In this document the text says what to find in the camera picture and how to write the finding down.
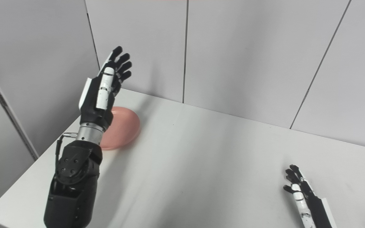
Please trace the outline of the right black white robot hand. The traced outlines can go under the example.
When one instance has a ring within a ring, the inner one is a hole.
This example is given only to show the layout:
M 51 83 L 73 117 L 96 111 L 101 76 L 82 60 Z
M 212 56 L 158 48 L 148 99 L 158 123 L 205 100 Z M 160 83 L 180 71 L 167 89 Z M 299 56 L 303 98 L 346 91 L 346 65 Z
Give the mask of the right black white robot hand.
M 299 167 L 292 164 L 285 170 L 290 185 L 283 189 L 290 193 L 304 228 L 336 228 L 336 222 L 326 198 L 319 198 Z

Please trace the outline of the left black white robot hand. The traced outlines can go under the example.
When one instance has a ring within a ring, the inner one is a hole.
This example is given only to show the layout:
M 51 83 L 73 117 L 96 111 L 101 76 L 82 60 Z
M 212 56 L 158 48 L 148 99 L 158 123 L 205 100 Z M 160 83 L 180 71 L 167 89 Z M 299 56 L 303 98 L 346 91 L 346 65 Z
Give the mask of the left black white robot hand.
M 80 98 L 80 124 L 93 123 L 106 131 L 112 123 L 111 109 L 122 83 L 131 77 L 130 54 L 121 46 L 112 50 L 99 73 L 88 78 Z

